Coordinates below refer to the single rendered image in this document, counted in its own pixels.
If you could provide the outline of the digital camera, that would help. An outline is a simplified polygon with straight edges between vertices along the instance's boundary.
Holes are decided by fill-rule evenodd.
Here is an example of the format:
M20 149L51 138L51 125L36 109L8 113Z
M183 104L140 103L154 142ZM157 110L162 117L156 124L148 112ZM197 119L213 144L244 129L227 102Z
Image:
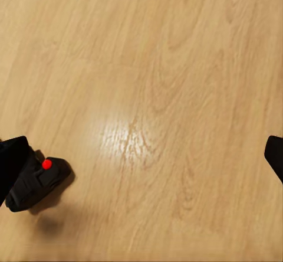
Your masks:
M63 159L49 156L41 164L31 145L29 149L31 157L5 199L12 212L30 209L71 174Z

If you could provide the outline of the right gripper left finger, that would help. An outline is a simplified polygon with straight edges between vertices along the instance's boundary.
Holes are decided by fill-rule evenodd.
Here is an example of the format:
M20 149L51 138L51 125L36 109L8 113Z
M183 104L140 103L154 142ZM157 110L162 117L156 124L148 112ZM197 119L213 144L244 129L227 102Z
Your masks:
M25 136L0 142L0 207L31 157Z

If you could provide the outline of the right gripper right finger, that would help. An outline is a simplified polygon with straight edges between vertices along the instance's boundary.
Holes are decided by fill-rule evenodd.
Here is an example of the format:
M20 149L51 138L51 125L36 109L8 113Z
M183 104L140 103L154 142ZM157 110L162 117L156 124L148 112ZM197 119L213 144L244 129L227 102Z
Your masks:
M283 138L269 136L264 156L283 183Z

